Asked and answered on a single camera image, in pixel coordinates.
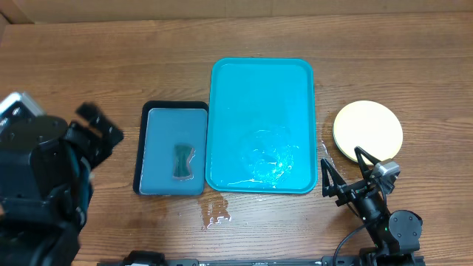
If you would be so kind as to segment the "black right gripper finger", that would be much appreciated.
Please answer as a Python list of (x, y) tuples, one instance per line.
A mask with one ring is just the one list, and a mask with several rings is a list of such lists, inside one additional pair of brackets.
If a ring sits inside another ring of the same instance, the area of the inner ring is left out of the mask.
[(347, 185), (333, 165), (325, 158), (321, 159), (321, 180), (323, 197), (341, 195), (342, 188)]
[(374, 166), (380, 162), (379, 159), (375, 158), (368, 152), (366, 152), (364, 149), (362, 149), (360, 146), (356, 146), (354, 148), (354, 152), (357, 158), (358, 166), (361, 170), (362, 177), (365, 180), (368, 179), (378, 179), (380, 177), (380, 174), (375, 171), (375, 169), (370, 169), (368, 165), (366, 164), (365, 160), (368, 160), (370, 163), (372, 163)]

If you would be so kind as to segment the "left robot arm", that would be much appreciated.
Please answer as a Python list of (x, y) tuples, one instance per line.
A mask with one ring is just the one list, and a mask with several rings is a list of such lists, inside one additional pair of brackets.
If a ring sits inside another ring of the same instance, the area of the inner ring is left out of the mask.
[(70, 265), (93, 195), (90, 174), (123, 140), (93, 103), (71, 123), (16, 101), (1, 108), (1, 264)]

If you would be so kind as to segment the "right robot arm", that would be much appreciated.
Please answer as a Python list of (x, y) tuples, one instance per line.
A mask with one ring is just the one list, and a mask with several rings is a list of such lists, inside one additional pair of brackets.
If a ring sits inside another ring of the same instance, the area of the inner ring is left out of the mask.
[[(391, 212), (387, 195), (395, 188), (400, 166), (391, 159), (379, 160), (357, 146), (354, 148), (362, 180), (348, 184), (326, 159), (321, 160), (322, 196), (336, 197), (336, 205), (346, 205), (362, 225), (344, 237), (332, 256), (322, 258), (324, 265), (424, 265), (416, 256), (420, 250), (423, 220), (408, 210)], [(372, 248), (362, 248), (357, 256), (339, 256), (343, 245), (358, 232), (366, 230)]]

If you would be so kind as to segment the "small yellow plate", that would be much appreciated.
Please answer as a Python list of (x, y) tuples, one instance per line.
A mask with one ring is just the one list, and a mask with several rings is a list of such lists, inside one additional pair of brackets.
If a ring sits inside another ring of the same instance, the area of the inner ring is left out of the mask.
[(333, 138), (341, 153), (355, 162), (357, 146), (379, 160), (392, 159), (401, 150), (404, 134), (400, 120), (390, 109), (359, 100), (336, 115)]

